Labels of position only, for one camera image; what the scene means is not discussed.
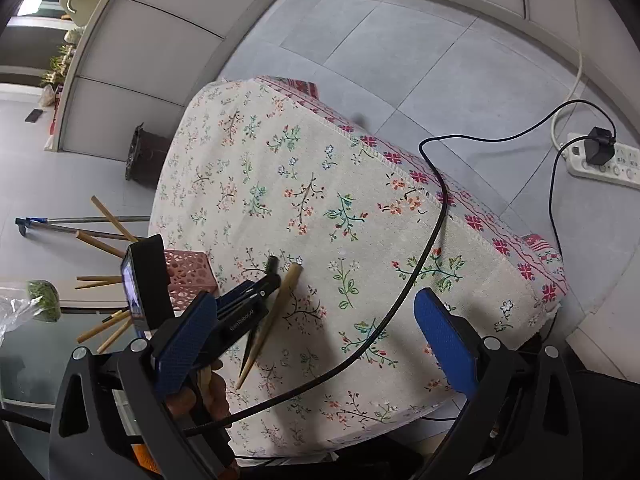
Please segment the person's left hand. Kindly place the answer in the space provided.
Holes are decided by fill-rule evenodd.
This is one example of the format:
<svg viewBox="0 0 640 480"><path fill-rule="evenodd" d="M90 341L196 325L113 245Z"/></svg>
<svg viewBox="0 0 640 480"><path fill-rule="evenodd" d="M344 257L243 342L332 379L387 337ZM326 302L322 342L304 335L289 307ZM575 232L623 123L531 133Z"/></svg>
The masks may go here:
<svg viewBox="0 0 640 480"><path fill-rule="evenodd" d="M182 388L165 399L174 419L186 416L198 404L202 404L216 422L231 415L227 400L227 384L218 374L218 370L223 367L221 360L214 361L198 371L195 387Z"/></svg>

